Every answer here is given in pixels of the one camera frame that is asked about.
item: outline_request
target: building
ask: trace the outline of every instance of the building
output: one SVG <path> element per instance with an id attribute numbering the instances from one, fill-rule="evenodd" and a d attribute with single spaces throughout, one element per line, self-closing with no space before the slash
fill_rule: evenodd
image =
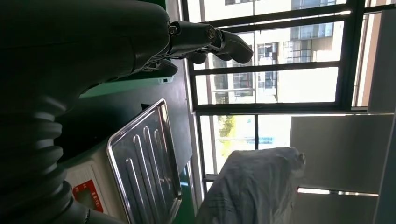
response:
<path id="1" fill-rule="evenodd" d="M 207 0 L 207 21 L 334 5 L 335 0 Z M 254 51 L 247 64 L 209 55 L 209 68 L 339 60 L 343 22 L 239 34 Z M 212 75 L 212 104 L 334 101 L 337 69 Z"/>

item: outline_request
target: green surface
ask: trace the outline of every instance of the green surface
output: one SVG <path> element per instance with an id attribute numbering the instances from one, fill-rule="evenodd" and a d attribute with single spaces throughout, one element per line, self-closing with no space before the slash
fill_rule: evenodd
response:
<path id="1" fill-rule="evenodd" d="M 80 98 L 96 97 L 116 92 L 128 91 L 136 88 L 149 87 L 155 85 L 166 84 L 173 81 L 173 77 L 164 78 L 146 78 L 137 80 L 127 80 L 122 82 L 109 82 L 100 84 L 86 93 L 81 94 Z"/>
<path id="2" fill-rule="evenodd" d="M 191 194 L 191 187 L 189 186 L 189 176 L 187 168 L 184 168 L 180 174 L 180 183 L 182 185 L 182 203 L 179 208 L 179 212 L 173 221 L 173 224 L 185 224 L 194 223 L 194 207 Z"/>

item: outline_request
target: white plastic sheet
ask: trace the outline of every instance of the white plastic sheet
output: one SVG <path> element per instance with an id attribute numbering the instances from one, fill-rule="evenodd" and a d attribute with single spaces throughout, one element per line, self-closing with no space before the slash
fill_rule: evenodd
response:
<path id="1" fill-rule="evenodd" d="M 288 224 L 305 168 L 297 149 L 234 151 L 198 211 L 197 224 Z"/>

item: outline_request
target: red label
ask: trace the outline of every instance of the red label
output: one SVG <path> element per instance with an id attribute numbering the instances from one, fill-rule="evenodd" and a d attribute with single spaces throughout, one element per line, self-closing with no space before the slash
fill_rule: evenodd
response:
<path id="1" fill-rule="evenodd" d="M 92 200 L 95 204 L 95 210 L 103 212 L 102 203 L 99 200 L 98 193 L 95 189 L 95 185 L 93 185 L 92 180 L 88 180 L 87 182 L 84 182 L 76 187 L 73 187 L 73 196 L 76 199 L 76 201 L 78 201 L 78 192 L 80 192 L 82 190 L 86 190 L 86 189 L 89 189 L 89 191 L 91 193 Z"/>

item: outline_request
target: green foliage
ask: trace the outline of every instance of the green foliage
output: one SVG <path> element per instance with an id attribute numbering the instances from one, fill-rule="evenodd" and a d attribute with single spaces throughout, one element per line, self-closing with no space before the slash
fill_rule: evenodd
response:
<path id="1" fill-rule="evenodd" d="M 234 137 L 235 136 L 235 117 L 234 116 L 218 116 L 219 119 L 219 134 L 220 137 Z M 231 141 L 220 140 L 223 147 L 220 150 L 221 156 L 227 158 L 231 154 Z"/>
<path id="2" fill-rule="evenodd" d="M 219 124 L 222 124 L 219 130 L 220 137 L 230 137 L 230 132 L 235 126 L 235 118 L 234 116 L 220 116 Z"/>

